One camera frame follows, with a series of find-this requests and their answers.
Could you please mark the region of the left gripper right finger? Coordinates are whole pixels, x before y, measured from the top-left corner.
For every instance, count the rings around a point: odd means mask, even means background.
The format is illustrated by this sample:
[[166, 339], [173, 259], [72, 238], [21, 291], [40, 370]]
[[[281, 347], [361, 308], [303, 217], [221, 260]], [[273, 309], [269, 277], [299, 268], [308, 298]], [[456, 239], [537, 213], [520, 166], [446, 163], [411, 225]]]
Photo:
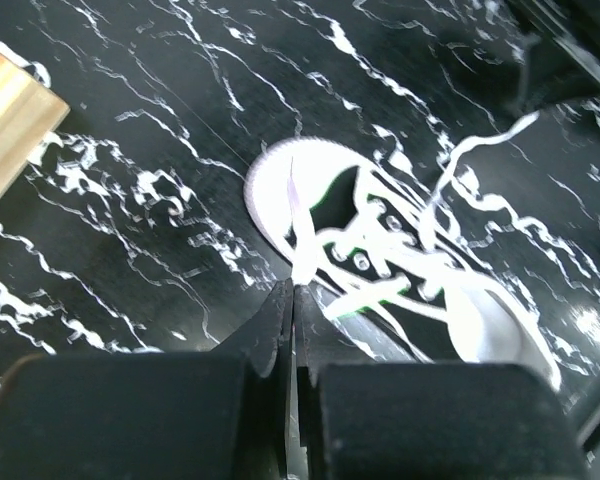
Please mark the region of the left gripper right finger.
[[556, 395], [521, 366], [298, 356], [314, 479], [588, 477]]

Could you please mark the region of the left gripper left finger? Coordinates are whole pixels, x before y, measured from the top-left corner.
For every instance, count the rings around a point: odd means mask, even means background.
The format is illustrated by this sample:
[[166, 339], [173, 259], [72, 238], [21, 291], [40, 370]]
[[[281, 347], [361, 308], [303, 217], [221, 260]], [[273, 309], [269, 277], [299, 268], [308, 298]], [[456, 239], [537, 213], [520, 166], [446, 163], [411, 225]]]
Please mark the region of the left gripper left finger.
[[283, 479], [293, 287], [207, 352], [27, 356], [0, 388], [0, 479]]

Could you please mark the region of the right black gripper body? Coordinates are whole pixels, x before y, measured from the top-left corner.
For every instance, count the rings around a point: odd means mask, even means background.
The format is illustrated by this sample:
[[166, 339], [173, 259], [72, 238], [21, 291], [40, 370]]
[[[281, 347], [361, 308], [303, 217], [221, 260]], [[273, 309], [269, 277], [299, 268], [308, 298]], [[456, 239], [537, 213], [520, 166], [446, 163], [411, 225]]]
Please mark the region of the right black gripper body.
[[531, 113], [600, 97], [600, 0], [515, 0], [506, 5], [522, 32], [514, 111]]

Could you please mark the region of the white sneaker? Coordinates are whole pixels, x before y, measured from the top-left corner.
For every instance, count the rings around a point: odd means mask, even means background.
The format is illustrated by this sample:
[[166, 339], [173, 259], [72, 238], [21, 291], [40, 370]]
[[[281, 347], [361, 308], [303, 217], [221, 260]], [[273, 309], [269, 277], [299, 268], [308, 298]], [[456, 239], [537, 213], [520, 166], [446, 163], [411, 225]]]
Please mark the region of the white sneaker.
[[328, 319], [367, 313], [419, 361], [514, 363], [561, 373], [537, 320], [436, 220], [434, 207], [333, 141], [280, 141], [252, 163], [247, 211], [298, 284], [335, 293]]

